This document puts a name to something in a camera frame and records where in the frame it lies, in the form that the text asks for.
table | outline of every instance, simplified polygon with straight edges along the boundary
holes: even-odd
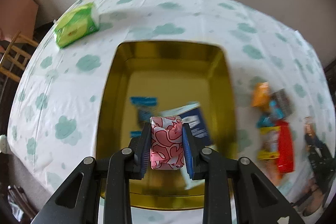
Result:
[[[225,50],[235,94],[239,156],[252,160],[260,147],[255,126],[260,112],[250,107],[253,87],[268,81],[273,90],[285,88],[294,107],[287,121],[295,171],[278,188],[289,201],[297,198],[311,175],[304,117],[314,117],[318,137],[334,153],[335,111],[323,68],[298,31],[234,0],[78,0],[68,11],[92,1],[100,14],[100,31],[60,50],[53,27],[21,78],[10,114],[11,150],[50,193],[84,157],[95,156],[106,78],[116,48],[124,41],[173,39]]]

pink wrapped item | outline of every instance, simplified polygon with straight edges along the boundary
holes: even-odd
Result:
[[[151,117],[152,169],[177,170],[184,165],[182,120],[179,116]]]

gray floor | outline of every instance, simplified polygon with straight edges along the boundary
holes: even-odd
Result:
[[[31,204],[41,210],[50,198],[50,193],[28,172],[23,163],[14,155],[9,155],[9,182],[21,186]]]

pile of snacks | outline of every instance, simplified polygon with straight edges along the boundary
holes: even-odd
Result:
[[[294,153],[289,124],[284,120],[292,109],[284,89],[271,93],[269,83],[257,83],[252,106],[263,113],[257,122],[262,139],[258,158],[263,161],[268,177],[279,185],[284,174],[294,171]]]

gold tray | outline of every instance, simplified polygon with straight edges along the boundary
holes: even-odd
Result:
[[[218,151],[236,157],[235,109],[224,53],[192,42],[125,42],[118,46],[107,79],[98,123],[98,159],[127,147],[141,130],[132,96],[157,97],[156,113],[199,101]],[[131,205],[156,210],[202,208],[204,185],[185,190],[178,170],[152,170],[130,180]]]

